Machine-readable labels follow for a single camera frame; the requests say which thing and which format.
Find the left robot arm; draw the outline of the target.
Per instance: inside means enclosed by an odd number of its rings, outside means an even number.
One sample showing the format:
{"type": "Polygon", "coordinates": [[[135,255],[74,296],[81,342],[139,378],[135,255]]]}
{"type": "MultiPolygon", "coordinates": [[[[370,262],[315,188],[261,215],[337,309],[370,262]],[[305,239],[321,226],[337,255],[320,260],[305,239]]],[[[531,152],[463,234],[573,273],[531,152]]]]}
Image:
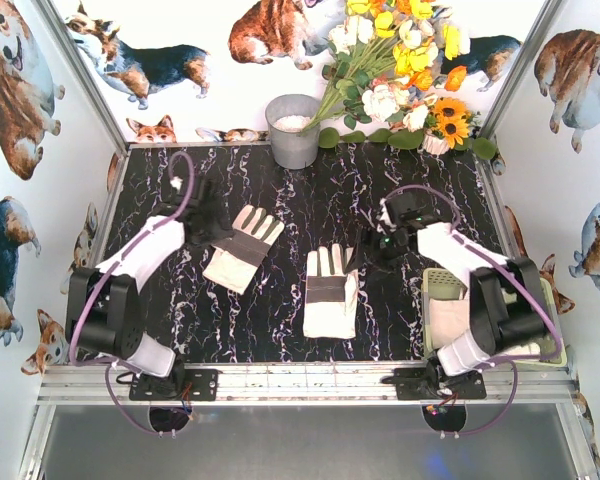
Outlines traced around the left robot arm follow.
{"type": "Polygon", "coordinates": [[[159,204],[116,254],[94,268],[75,269],[65,327],[70,363],[119,363],[135,373],[168,377],[176,354],[146,332],[140,293],[176,251],[205,248],[233,234],[218,182],[202,176],[159,204]]]}

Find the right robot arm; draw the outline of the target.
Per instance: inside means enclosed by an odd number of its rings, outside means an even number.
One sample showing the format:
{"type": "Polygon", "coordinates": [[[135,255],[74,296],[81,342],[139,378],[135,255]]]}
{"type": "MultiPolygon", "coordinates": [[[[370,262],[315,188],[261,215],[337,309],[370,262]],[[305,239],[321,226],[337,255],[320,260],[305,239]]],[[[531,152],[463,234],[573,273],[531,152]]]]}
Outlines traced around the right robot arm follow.
{"type": "Polygon", "coordinates": [[[435,349],[434,361],[448,377],[511,359],[511,350],[554,331],[547,313],[540,276],[525,258],[508,258],[468,239],[450,222],[424,213],[410,185],[381,201],[374,228],[358,234],[345,271],[369,262],[389,271],[409,252],[426,257],[450,272],[466,288],[468,327],[435,349]]]}

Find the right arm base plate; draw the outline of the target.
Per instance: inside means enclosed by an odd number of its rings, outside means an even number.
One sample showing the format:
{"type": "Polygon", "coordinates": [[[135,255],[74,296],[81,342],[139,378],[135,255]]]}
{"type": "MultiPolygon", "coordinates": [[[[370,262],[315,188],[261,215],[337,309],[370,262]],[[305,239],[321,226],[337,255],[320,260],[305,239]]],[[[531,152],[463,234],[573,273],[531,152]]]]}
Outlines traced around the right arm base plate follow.
{"type": "Polygon", "coordinates": [[[388,382],[395,386],[399,400],[444,400],[454,394],[459,400],[487,397],[483,377],[475,371],[434,380],[424,368],[398,368],[388,382]]]}

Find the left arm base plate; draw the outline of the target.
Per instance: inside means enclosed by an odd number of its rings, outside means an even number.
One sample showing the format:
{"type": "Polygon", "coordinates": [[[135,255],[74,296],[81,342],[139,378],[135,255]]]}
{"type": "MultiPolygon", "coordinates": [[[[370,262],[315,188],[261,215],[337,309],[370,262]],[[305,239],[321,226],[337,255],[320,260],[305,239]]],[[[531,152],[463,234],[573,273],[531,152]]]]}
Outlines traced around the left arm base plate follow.
{"type": "Polygon", "coordinates": [[[159,378],[141,374],[131,382],[132,401],[214,401],[219,385],[217,369],[184,369],[159,378]]]}

